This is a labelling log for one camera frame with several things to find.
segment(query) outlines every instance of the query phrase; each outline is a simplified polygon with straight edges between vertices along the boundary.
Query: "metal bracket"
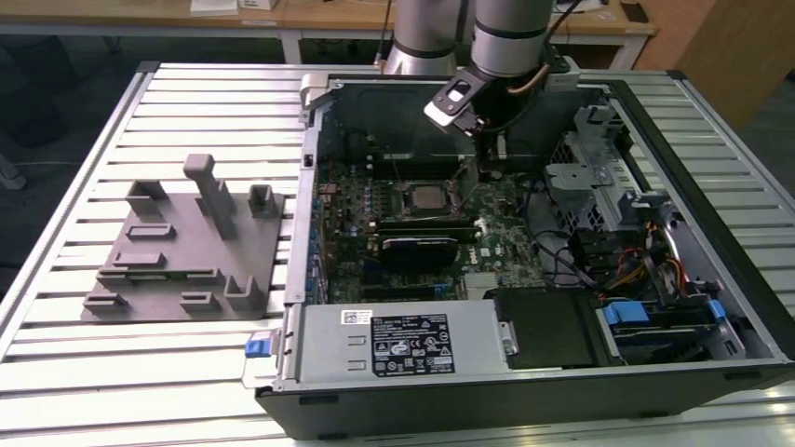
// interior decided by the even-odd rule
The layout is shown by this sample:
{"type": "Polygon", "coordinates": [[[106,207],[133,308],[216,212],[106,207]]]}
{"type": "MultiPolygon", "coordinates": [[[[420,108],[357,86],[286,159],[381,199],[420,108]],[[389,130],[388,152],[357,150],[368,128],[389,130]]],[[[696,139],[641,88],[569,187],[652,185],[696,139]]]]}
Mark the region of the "metal bracket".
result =
{"type": "Polygon", "coordinates": [[[544,168],[549,188],[561,191],[589,190],[592,186],[609,186],[612,177],[605,168],[588,168],[584,165],[558,163],[544,168]]]}
{"type": "Polygon", "coordinates": [[[325,93],[332,87],[328,84],[328,73],[309,73],[300,79],[300,107],[302,110],[314,110],[325,103],[325,93]]]}
{"type": "Polygon", "coordinates": [[[619,212],[621,213],[620,224],[639,224],[643,214],[649,214],[661,204],[669,200],[664,192],[641,193],[627,191],[619,199],[619,212]]]}

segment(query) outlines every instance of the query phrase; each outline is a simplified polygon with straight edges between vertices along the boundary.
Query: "aluminum extrusion table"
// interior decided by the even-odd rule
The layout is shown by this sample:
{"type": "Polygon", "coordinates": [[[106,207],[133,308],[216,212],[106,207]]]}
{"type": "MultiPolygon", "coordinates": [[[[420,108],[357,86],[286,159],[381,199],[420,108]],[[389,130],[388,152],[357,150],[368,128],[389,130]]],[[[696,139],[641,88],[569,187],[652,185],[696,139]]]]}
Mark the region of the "aluminum extrusion table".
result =
{"type": "MultiPolygon", "coordinates": [[[[372,68],[164,63],[136,74],[0,305],[0,439],[8,445],[322,445],[286,439],[240,383],[249,334],[280,325],[302,143],[298,80],[316,71],[362,74],[372,68]],[[230,190],[268,182],[288,195],[268,318],[82,323],[82,295],[129,210],[122,198],[130,182],[164,179],[168,191],[189,190],[181,173],[189,153],[214,156],[216,176],[230,190]]],[[[597,83],[605,73],[585,71],[584,80],[597,83]]],[[[791,197],[687,81],[673,81],[664,73],[619,75],[793,312],[791,197]]],[[[652,172],[643,159],[639,165],[652,172]]],[[[653,175],[649,183],[659,183],[653,175]]],[[[793,414],[789,382],[736,393],[672,417],[349,443],[791,445],[793,414]]]]}

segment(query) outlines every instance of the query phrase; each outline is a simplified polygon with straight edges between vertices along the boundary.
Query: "warning label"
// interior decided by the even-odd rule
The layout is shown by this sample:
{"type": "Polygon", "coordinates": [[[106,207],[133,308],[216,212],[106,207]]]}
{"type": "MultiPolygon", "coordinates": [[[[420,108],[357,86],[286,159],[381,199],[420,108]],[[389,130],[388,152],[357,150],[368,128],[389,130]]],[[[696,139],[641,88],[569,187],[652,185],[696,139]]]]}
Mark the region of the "warning label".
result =
{"type": "Polygon", "coordinates": [[[372,317],[372,373],[378,377],[456,371],[446,315],[372,317]]]}

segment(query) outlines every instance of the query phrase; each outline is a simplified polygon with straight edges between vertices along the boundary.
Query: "floor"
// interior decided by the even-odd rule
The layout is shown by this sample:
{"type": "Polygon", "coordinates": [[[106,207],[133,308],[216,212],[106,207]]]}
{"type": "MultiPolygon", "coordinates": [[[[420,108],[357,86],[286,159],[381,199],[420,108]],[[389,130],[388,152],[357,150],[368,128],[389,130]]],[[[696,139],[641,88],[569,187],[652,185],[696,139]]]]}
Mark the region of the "floor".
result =
{"type": "MultiPolygon", "coordinates": [[[[108,52],[98,37],[65,37],[62,44],[82,78],[76,88],[53,97],[68,122],[68,133],[53,143],[32,149],[18,147],[0,133],[0,153],[10,162],[24,165],[18,169],[28,180],[21,191],[0,188],[0,297],[16,274],[12,267],[24,262],[45,228],[137,64],[141,61],[282,63],[276,40],[124,38],[117,54],[108,52]]],[[[301,49],[305,63],[370,63],[376,43],[361,42],[357,51],[352,51],[345,42],[304,41],[301,49]]],[[[0,53],[0,94],[22,79],[0,53]]],[[[795,192],[795,177],[787,175],[795,164],[792,122],[795,83],[784,82],[739,133],[789,193],[795,192]]]]}

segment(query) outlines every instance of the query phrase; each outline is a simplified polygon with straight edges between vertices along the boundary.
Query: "gray plastic part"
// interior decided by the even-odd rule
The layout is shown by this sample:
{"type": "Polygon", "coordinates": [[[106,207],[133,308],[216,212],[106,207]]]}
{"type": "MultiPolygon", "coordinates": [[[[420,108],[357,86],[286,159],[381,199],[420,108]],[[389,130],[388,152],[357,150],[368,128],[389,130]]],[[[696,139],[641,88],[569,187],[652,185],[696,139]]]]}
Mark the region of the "gray plastic part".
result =
{"type": "Polygon", "coordinates": [[[212,165],[210,156],[189,156],[185,163],[201,195],[168,195],[158,182],[133,183],[133,210],[86,295],[82,321],[264,316],[284,196],[265,184],[229,194],[212,165]]]}
{"type": "Polygon", "coordinates": [[[230,213],[233,212],[232,195],[224,183],[218,183],[212,175],[214,160],[206,154],[190,154],[185,160],[182,171],[185,177],[196,182],[201,195],[202,213],[209,214],[214,222],[214,229],[221,239],[237,237],[230,213]]]}

